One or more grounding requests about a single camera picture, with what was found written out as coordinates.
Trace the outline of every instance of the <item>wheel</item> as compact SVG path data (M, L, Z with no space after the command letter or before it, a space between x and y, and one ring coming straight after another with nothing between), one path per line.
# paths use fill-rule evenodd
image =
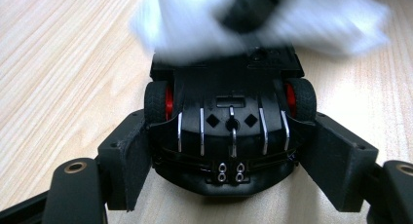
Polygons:
M284 84L291 116L298 121L314 121L317 114L317 98L313 85L306 79L291 78Z
M146 86L144 114L147 124L162 123L172 115L173 95L168 82L151 82Z

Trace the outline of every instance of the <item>blurry black object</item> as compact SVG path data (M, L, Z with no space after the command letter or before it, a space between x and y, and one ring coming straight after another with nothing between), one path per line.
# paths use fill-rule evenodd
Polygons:
M226 16L220 19L226 27L248 33L256 30L269 18L281 0L235 0Z
M212 98L207 98L206 95L197 102L197 98L203 96L201 93L204 92L203 90L186 92L186 89L194 83L188 81L185 74L190 72L188 68L201 74L209 70L213 74L219 72L213 68L210 69L211 65L224 69L223 72L226 73L224 76L211 77L216 79L214 81L216 87L228 91L229 94L219 93ZM231 66L244 69L244 71L235 72L236 70ZM254 98L251 98L253 91L257 91L251 85L257 82L251 77L254 72L257 72L257 77L261 79L258 81L261 81L264 88L258 89L261 95L255 98L255 102ZM195 85L204 87L206 93L216 92L216 87L210 87L207 82L209 75L213 74L204 73L201 77L204 79L195 79ZM291 82L291 79L300 80L304 73L292 48L268 50L252 48L246 55L181 67L170 66L154 58L151 76L156 82L173 87L172 98L166 91L169 85L160 89L165 91L163 95L157 95L157 98L145 98L145 109L131 113L102 142L98 147L98 156L95 160L76 159L63 164L55 171L51 190L48 193L3 210L0 212L0 223L39 223L41 221L54 223L57 218L68 223L105 223L104 204L107 204L109 209L134 209L151 166L167 180L200 194L249 196L288 176L297 163L301 164L310 174L337 210L360 211L363 200L366 200L371 204L367 216L368 223L413 223L413 165L390 161L381 168L375 164L378 150L368 142L329 117L315 112L316 109L310 113L300 114L299 104L293 104L294 101L300 99L295 98L297 90L293 83L296 80ZM251 80L252 83L242 86L243 82L237 79L247 83ZM272 82L264 81L265 79L271 79ZM288 91L291 87L293 99ZM277 98L272 101L263 101L268 97L268 93L271 93L271 98L275 98L274 96ZM209 108L208 111L215 111L215 118L208 119L206 116L204 121L215 126L209 129L212 133L222 133L216 142L223 142L222 140L226 139L229 142L228 145L224 145L229 149L227 155L224 155L227 158L224 160L227 162L225 168L213 162L215 159L222 160L223 151L218 150L216 155L210 154L207 149L210 145L206 144L203 151L201 150L201 132L185 132L190 131L191 128L200 129L201 117L182 120L181 127L186 127L181 129L180 133L187 139L185 141L182 138L180 146L183 148L178 148L179 125L174 123L179 122L177 119L179 114L186 113L186 116L192 116L191 113L193 113L193 116L200 116L198 112L202 106L200 103L208 102L208 100L215 101L212 106L205 106ZM277 111L269 108L275 104L275 100L277 100L277 106L274 109ZM161 108L150 103L151 101L156 101ZM147 111L148 106L155 108L156 111ZM285 131L285 123L287 123L290 129L289 140L286 140L285 135L279 134L281 141L277 141L277 135L271 136L271 131L267 131L267 136L272 137L269 137L268 142L271 145L267 145L267 156L262 153L264 144L259 144L258 151L252 150L251 155L255 155L255 158L246 158L247 154L243 155L243 150L246 149L243 149L241 145L236 145L240 148L237 148L239 151L235 155L231 140L236 137L231 134L230 130L239 130L237 136L249 137L251 134L242 133L241 128L256 126L261 136L253 136L257 140L251 142L265 142L264 125L262 125L265 121L259 114L255 118L249 117L260 107L266 110L266 114L284 111L285 119L283 116L275 115L275 119L279 118L281 125L279 129L274 130ZM244 121L243 123L237 123L236 119L243 114L243 108L247 113L246 118L240 119ZM225 124L226 119L223 119L225 116L228 118L227 124ZM192 144L192 141L188 139L194 138L194 135L194 142L197 142L195 150L188 151L188 142ZM280 148L278 144L272 144L271 140L281 142L282 145L287 142L288 146L294 150L286 150L285 152L288 153L285 153L283 148ZM255 163L256 160L263 160L260 163L265 167L254 170L256 165L251 162ZM236 168L237 172L243 171L240 172L243 176L235 176L235 180L219 176L219 172L226 173L226 170L230 168ZM226 177L233 175L236 174L226 173ZM192 178L199 182L195 188L185 183Z

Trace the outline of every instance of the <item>black tire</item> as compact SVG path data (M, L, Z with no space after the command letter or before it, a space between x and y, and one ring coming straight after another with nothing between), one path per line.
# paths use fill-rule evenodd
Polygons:
M166 96L168 82L151 82L146 86L144 113L147 124L163 123L166 117Z
M317 114L317 98L313 85L306 79L291 78L286 82L295 95L295 116L298 121L314 121Z

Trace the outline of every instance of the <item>wooden table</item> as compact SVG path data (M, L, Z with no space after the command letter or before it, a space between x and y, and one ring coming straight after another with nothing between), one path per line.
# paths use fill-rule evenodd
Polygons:
M139 0L0 0L0 209L48 190L54 169L94 158L99 143L142 108L151 64L128 23ZM298 49L319 111L380 150L413 161L413 8L390 6L391 43L333 59ZM151 170L136 211L110 223L363 223L339 213L298 168L245 200L207 199Z

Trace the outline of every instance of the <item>blurry white object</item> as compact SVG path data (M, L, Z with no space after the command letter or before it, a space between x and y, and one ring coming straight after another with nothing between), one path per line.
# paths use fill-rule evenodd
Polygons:
M171 63L291 42L329 55L354 56L388 41L379 27L389 10L373 0L282 0L266 24L248 34L218 20L233 1L143 0L131 27L146 49Z

